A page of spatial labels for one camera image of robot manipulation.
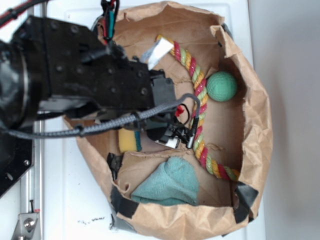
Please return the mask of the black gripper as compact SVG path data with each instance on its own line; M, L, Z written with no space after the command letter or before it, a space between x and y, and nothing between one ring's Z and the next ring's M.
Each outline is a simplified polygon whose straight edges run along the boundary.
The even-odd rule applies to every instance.
M176 94L172 79L167 78L163 70L151 70L149 73L154 106L174 102Z

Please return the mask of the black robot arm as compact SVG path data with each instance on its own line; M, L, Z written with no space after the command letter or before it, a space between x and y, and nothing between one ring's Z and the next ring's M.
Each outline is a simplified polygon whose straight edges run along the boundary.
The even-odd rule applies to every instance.
M87 27L30 16L0 44L0 126L31 126L38 112L113 120L176 100L163 71L128 59Z

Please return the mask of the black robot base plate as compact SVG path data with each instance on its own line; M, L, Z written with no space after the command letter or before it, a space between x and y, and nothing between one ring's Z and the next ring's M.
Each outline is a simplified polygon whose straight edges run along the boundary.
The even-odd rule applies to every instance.
M0 133L0 195L3 196L33 164L33 141Z

